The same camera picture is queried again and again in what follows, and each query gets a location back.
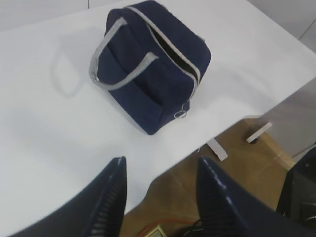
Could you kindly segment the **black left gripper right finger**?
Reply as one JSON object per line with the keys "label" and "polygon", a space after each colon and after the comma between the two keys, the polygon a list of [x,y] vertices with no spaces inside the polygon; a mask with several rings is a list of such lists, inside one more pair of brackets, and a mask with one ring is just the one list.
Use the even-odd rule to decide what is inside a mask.
{"label": "black left gripper right finger", "polygon": [[205,237],[302,237],[304,229],[245,191],[219,165],[198,159],[197,207]]}

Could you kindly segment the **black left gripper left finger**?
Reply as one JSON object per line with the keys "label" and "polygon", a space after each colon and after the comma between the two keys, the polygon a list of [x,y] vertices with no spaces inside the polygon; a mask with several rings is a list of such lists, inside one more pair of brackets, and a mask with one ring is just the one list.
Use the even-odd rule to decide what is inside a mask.
{"label": "black left gripper left finger", "polygon": [[113,158],[74,198],[15,236],[118,237],[126,199],[126,158]]}

